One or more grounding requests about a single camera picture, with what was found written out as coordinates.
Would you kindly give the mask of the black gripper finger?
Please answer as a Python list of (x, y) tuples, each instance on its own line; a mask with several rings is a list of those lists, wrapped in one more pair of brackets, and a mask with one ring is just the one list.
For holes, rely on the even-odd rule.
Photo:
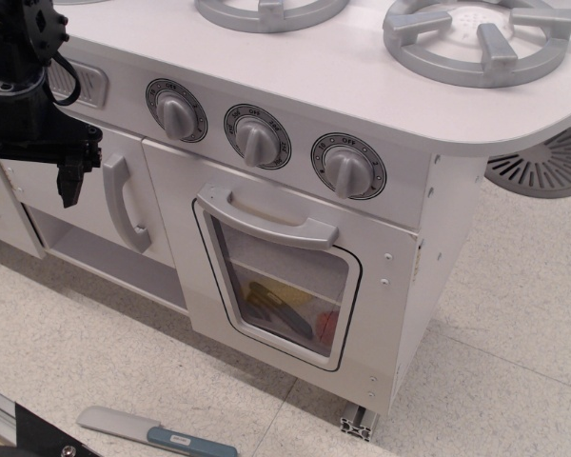
[(78, 203), (85, 173), (85, 161), (81, 157), (67, 157), (58, 165), (57, 188), (65, 209)]

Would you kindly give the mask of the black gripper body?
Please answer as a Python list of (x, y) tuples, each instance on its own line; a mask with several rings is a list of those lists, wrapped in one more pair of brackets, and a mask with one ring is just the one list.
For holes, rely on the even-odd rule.
[(100, 129), (55, 107), (42, 89), (0, 94), (0, 158), (90, 171), (101, 164), (102, 137)]

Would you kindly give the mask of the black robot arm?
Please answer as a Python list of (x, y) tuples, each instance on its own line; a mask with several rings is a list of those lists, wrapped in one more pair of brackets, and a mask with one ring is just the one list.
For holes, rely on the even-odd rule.
[(84, 176), (101, 165), (103, 132), (66, 115), (80, 96), (63, 100), (49, 87), (48, 68), (76, 70), (59, 52), (68, 19), (50, 1), (0, 1), (0, 159), (54, 164), (65, 207), (77, 204)]

